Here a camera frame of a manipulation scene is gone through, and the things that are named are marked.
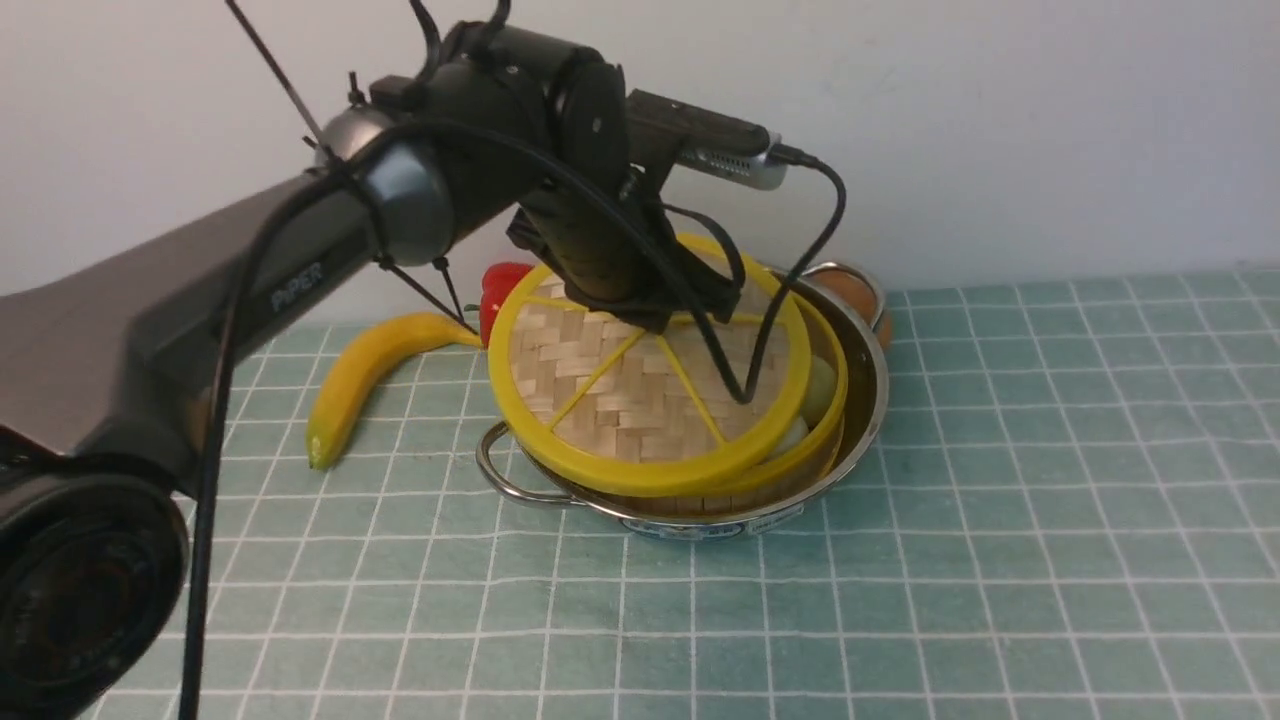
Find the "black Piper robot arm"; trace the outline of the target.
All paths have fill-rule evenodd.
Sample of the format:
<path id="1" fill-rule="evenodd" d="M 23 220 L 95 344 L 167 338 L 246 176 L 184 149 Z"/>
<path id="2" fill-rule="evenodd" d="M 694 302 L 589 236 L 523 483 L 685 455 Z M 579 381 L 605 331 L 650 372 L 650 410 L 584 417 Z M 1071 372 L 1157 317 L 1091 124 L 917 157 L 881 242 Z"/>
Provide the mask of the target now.
<path id="1" fill-rule="evenodd" d="M 198 712 L 232 377 L 367 264 L 512 236 L 572 299 L 645 329 L 739 300 L 678 246 L 659 191 L 767 152 L 760 126 L 627 91 L 599 51 L 506 24 L 440 37 L 411 77 L 349 91 L 302 174 L 3 299 L 3 716 L 73 719 L 187 592 L 180 716 Z"/>

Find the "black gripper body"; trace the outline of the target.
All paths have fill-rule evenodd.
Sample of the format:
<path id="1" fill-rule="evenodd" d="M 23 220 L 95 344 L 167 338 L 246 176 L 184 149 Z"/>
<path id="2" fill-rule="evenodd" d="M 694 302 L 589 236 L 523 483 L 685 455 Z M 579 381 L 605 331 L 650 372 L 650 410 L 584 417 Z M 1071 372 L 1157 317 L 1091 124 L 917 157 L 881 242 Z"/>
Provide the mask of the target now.
<path id="1" fill-rule="evenodd" d="M 728 320 L 746 279 L 741 254 L 731 247 L 723 227 L 695 211 L 686 215 L 704 224 L 728 252 L 728 270 L 714 269 L 686 247 L 676 238 L 667 218 L 673 208 L 662 201 L 659 187 L 644 170 L 630 170 L 617 196 L 622 217 L 655 242 L 660 258 L 690 283 L 707 314 Z M 608 313 L 643 331 L 660 333 L 673 314 L 689 309 L 612 218 L 553 179 L 520 204 L 507 236 L 564 282 L 571 301 L 593 313 Z"/>

